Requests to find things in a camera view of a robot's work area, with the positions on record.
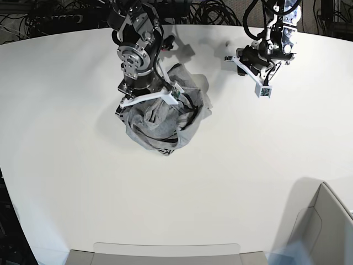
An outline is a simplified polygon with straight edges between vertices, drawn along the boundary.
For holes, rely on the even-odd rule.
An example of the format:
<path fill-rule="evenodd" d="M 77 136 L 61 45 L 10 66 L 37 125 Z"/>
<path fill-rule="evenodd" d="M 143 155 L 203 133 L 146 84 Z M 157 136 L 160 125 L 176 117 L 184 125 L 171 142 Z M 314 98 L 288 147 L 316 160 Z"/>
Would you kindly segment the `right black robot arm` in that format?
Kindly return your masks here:
<path fill-rule="evenodd" d="M 159 58 L 163 49 L 173 47 L 174 37 L 164 36 L 154 6 L 146 1 L 110 1 L 110 8 L 107 22 L 124 74 L 118 86 L 124 97 L 116 115 L 122 118 L 128 107 L 148 100 L 177 105 L 184 90 L 170 80 Z"/>

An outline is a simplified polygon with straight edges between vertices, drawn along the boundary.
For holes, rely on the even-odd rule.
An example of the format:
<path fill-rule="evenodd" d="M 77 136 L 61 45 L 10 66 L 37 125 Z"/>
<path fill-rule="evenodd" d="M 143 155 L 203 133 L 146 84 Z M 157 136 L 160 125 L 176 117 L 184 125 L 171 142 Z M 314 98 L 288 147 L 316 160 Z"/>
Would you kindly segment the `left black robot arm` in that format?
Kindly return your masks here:
<path fill-rule="evenodd" d="M 252 43 L 238 48 L 235 56 L 226 56 L 224 60 L 236 64 L 240 76 L 249 75 L 268 86 L 281 65 L 288 65 L 295 58 L 301 1 L 262 1 L 264 28 L 254 35 L 249 29 L 248 17 L 257 3 L 250 3 L 242 19 L 244 32 Z"/>

